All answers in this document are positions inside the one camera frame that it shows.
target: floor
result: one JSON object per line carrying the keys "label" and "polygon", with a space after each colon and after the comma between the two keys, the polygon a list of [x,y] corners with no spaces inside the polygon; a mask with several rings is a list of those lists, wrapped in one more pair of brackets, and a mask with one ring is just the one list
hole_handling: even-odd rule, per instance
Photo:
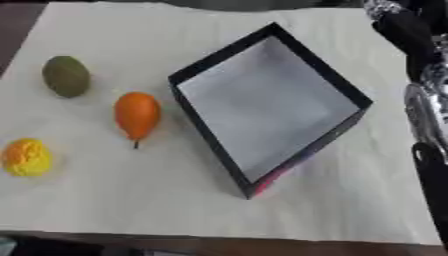
{"label": "floor", "polygon": [[[135,2],[136,0],[116,1]],[[150,2],[165,2],[177,6],[221,11],[266,11],[327,6],[359,7],[361,0],[150,0]]]}

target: orange fruit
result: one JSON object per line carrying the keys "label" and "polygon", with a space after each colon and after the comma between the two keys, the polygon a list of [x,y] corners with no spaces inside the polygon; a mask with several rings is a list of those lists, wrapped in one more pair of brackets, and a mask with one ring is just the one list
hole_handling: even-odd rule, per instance
{"label": "orange fruit", "polygon": [[150,94],[130,92],[115,103],[115,121],[130,140],[138,142],[145,138],[160,120],[160,105]]}

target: robotic arm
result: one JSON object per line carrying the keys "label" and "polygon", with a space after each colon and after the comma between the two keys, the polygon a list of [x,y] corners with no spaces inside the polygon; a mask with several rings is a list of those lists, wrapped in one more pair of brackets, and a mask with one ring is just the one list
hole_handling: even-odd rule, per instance
{"label": "robotic arm", "polygon": [[448,15],[444,0],[367,0],[373,28],[407,56],[405,110],[418,176],[448,250]]}

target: open box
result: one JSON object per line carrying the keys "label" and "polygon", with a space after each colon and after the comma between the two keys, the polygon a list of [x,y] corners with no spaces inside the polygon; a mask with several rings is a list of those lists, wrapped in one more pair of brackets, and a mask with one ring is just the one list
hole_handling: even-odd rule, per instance
{"label": "open box", "polygon": [[169,80],[248,198],[335,140],[372,104],[276,23]]}

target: kiwi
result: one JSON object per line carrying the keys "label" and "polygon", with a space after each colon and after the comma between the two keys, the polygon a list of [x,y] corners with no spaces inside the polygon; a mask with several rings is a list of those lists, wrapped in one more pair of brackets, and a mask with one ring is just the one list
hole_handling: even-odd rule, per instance
{"label": "kiwi", "polygon": [[84,94],[90,87],[89,70],[71,56],[56,56],[47,61],[42,75],[48,88],[64,98]]}

